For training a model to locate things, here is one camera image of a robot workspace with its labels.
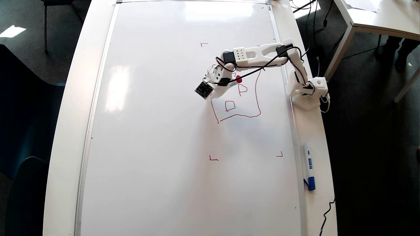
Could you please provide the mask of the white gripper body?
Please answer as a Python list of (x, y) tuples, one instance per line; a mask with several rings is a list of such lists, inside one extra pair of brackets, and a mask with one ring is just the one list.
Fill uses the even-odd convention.
[(212, 82), (207, 83), (207, 87), (212, 89), (210, 85), (222, 85), (233, 87), (237, 82), (232, 82), (232, 73), (236, 71), (236, 66), (210, 66), (207, 73), (212, 74)]

